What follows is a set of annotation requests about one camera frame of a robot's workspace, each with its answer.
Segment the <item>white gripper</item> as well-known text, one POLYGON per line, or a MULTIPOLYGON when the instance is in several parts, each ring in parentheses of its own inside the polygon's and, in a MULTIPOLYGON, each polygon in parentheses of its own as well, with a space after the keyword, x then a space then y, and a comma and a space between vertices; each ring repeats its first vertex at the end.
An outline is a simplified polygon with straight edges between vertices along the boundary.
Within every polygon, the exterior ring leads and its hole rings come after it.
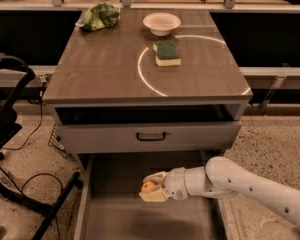
POLYGON ((165 202, 168 197, 174 200, 186 199, 185 171, 186 169, 181 167, 172 169, 168 173, 161 171, 146 176, 143 182, 153 182, 155 185, 164 183, 165 190, 159 187, 154 190, 140 192, 139 196, 145 202, 165 202))

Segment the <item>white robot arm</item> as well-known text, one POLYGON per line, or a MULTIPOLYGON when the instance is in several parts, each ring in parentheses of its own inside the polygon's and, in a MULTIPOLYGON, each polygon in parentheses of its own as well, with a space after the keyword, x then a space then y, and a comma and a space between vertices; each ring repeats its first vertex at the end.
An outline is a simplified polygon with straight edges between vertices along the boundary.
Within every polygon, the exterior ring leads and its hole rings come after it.
POLYGON ((260 177, 225 157, 205 166, 172 169, 143 179, 139 196, 145 202, 185 200, 190 196, 222 199, 242 193, 258 201, 300 230, 300 191, 260 177))

